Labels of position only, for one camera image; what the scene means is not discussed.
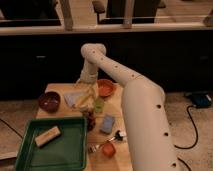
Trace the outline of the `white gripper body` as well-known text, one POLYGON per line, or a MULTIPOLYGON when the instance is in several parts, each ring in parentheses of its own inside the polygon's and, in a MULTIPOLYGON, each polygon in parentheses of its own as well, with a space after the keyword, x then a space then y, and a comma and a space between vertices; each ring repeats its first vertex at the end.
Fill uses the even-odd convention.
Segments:
POLYGON ((80 81, 86 84, 93 84, 98 77, 98 68, 96 66, 84 66, 81 74, 80 81))

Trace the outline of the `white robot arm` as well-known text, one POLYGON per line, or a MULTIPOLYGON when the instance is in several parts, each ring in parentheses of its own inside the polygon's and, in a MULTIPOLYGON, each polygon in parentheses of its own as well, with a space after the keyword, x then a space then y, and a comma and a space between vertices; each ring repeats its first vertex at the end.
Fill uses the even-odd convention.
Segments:
POLYGON ((102 69, 123 87, 121 109, 133 171, 181 171, 164 108, 164 90, 108 58, 103 44, 84 44, 81 55, 81 82, 94 83, 102 69))

